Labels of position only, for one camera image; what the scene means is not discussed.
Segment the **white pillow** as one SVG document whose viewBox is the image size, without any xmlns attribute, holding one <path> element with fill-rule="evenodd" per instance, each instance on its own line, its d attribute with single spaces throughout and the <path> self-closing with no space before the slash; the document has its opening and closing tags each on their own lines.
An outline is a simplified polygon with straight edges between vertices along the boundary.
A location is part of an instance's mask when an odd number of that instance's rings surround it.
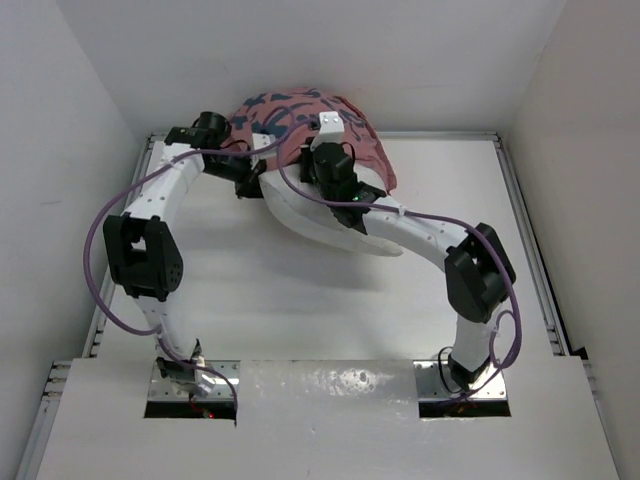
<svg viewBox="0 0 640 480">
<path fill-rule="evenodd" d="M 329 207 L 295 193 L 278 170 L 261 174 L 259 185 L 271 214 L 285 227 L 309 240 L 381 257 L 403 254 L 403 249 L 393 242 L 364 235 L 340 224 Z"/>
</svg>

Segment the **red and pink pillowcase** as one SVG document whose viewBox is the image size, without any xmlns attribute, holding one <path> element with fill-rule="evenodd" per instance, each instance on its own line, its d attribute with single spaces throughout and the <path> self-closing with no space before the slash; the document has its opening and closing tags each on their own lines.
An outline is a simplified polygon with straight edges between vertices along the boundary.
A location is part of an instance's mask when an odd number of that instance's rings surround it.
<svg viewBox="0 0 640 480">
<path fill-rule="evenodd" d="M 328 111 L 337 112 L 343 120 L 342 140 L 354 148 L 356 163 L 375 172 L 382 182 L 382 190 L 393 191 L 397 187 L 395 171 L 364 113 L 346 98 L 317 88 L 265 92 L 248 98 L 230 117 L 227 148 L 234 151 L 242 146 L 251 148 L 255 134 L 280 139 L 292 125 L 305 122 L 305 127 L 297 129 L 282 143 L 282 163 L 288 167 L 298 162 L 301 146 L 315 135 L 311 128 L 318 124 L 319 114 Z"/>
</svg>

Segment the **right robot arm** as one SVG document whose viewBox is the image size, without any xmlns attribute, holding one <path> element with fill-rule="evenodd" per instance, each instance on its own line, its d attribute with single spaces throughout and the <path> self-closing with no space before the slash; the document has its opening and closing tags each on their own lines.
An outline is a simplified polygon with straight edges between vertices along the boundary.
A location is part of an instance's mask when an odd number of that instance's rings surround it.
<svg viewBox="0 0 640 480">
<path fill-rule="evenodd" d="M 300 179 L 311 185 L 313 201 L 329 208 L 335 220 L 359 240 L 381 239 L 407 249 L 440 269 L 447 299 L 457 314 L 449 354 L 452 380 L 469 390 L 496 358 L 496 330 L 509 315 L 520 318 L 516 274 L 496 233 L 488 224 L 471 226 L 455 218 L 402 209 L 382 189 L 363 180 L 356 161 L 338 143 L 307 144 Z"/>
</svg>

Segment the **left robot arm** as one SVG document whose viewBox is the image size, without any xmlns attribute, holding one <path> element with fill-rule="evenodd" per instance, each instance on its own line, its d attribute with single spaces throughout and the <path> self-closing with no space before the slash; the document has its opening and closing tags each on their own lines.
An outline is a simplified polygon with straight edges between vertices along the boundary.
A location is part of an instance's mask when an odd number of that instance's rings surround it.
<svg viewBox="0 0 640 480">
<path fill-rule="evenodd" d="M 196 388 L 212 379 L 197 338 L 169 309 L 170 295 L 183 278 L 184 262 L 171 233 L 179 207 L 196 178 L 204 173 L 230 181 L 239 198 L 262 196 L 258 176 L 266 162 L 246 155 L 212 155 L 232 147 L 231 124 L 222 115 L 202 112 L 190 127 L 174 127 L 161 149 L 156 176 L 120 215 L 103 224 L 113 281 L 134 299 L 156 338 L 156 363 L 161 376 L 183 388 Z"/>
</svg>

